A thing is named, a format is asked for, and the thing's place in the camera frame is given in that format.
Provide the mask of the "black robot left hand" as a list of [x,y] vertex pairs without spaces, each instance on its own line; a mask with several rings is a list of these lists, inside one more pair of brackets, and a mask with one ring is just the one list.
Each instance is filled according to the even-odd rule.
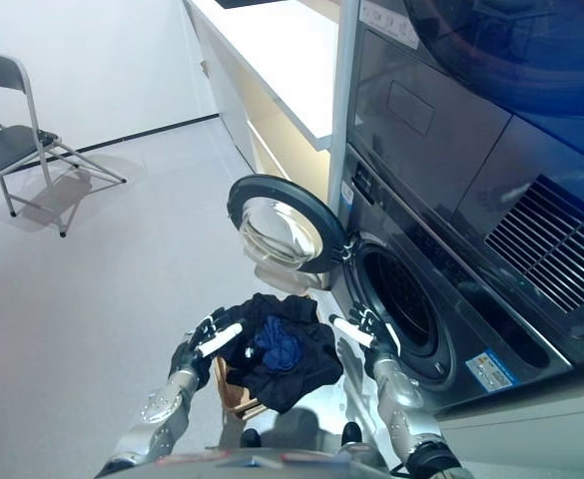
[[208,314],[184,335],[173,353],[170,373],[191,369],[202,377],[206,362],[237,338],[244,331],[245,323],[243,317],[233,317],[224,308]]

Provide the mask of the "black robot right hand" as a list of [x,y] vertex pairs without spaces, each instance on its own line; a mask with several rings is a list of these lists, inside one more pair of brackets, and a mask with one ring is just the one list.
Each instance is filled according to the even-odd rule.
[[372,355],[399,358],[402,345],[393,326],[362,304],[355,305],[349,316],[331,314],[329,323],[348,339]]

